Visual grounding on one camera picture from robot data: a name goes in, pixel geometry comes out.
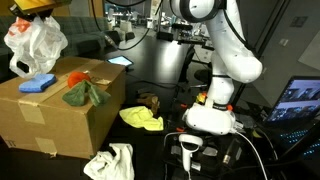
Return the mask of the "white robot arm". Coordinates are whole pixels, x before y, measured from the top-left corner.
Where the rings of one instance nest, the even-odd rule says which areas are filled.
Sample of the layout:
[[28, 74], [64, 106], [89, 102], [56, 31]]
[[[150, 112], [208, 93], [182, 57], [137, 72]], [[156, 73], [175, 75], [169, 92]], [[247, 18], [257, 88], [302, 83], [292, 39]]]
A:
[[262, 63], [245, 43], [236, 0], [169, 0], [175, 16], [204, 23], [213, 43], [212, 76], [205, 105], [226, 106], [233, 81], [250, 83], [262, 73]]

